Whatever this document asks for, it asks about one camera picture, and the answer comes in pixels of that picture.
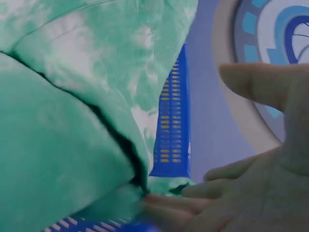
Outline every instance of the finger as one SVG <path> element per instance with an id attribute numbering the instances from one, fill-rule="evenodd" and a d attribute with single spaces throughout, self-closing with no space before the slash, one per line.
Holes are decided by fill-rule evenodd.
<path id="1" fill-rule="evenodd" d="M 219 70 L 226 86 L 249 100 L 284 111 L 288 91 L 299 65 L 239 63 L 221 65 Z"/>
<path id="2" fill-rule="evenodd" d="M 290 171 L 309 176 L 309 68 L 294 82 L 285 114 L 286 138 L 280 158 Z"/>
<path id="3" fill-rule="evenodd" d="M 212 169 L 204 175 L 204 181 L 237 179 L 251 167 L 257 157 L 258 156 L 248 157 L 227 166 Z"/>
<path id="4" fill-rule="evenodd" d="M 194 216 L 186 211 L 155 206 L 148 203 L 144 204 L 142 215 L 147 221 L 167 232 L 180 231 Z"/>
<path id="5" fill-rule="evenodd" d="M 151 194 L 145 198 L 147 204 L 183 210 L 195 215 L 201 213 L 210 201 L 210 199 L 166 197 Z"/>
<path id="6" fill-rule="evenodd" d="M 218 179 L 208 183 L 189 186 L 182 191 L 182 196 L 188 198 L 217 199 L 220 198 L 225 191 L 227 191 L 229 181 L 231 180 Z"/>

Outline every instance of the washing machine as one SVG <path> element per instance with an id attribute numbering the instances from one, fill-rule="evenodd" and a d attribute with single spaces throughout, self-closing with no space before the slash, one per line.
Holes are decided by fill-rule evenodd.
<path id="1" fill-rule="evenodd" d="M 216 63 L 309 61 L 308 0 L 220 0 L 212 27 Z M 256 154 L 284 141 L 283 113 L 232 93 L 221 82 L 239 129 Z"/>

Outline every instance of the green tie-dye fabric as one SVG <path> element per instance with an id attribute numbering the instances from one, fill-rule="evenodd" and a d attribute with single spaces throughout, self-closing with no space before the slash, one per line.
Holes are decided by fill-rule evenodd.
<path id="1" fill-rule="evenodd" d="M 2 231 L 39 231 L 130 181 L 137 198 L 147 189 L 159 95 L 196 8 L 197 0 L 0 3 L 0 51 L 20 62 L 1 56 Z"/>

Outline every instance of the human hand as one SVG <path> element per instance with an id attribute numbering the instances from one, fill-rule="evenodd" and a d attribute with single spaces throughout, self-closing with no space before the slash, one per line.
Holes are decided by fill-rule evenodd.
<path id="1" fill-rule="evenodd" d="M 168 232 L 309 230 L 309 65 L 223 65 L 235 93 L 285 113 L 282 146 L 209 171 L 184 198 L 149 195 L 145 216 Z"/>

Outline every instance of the green cloth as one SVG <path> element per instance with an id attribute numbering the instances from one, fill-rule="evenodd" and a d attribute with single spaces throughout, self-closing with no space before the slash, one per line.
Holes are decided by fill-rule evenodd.
<path id="1" fill-rule="evenodd" d="M 170 179 L 147 178 L 159 95 L 196 8 L 197 0 L 0 3 L 1 231 L 40 231 L 76 213 L 134 214 L 147 190 L 172 189 Z"/>

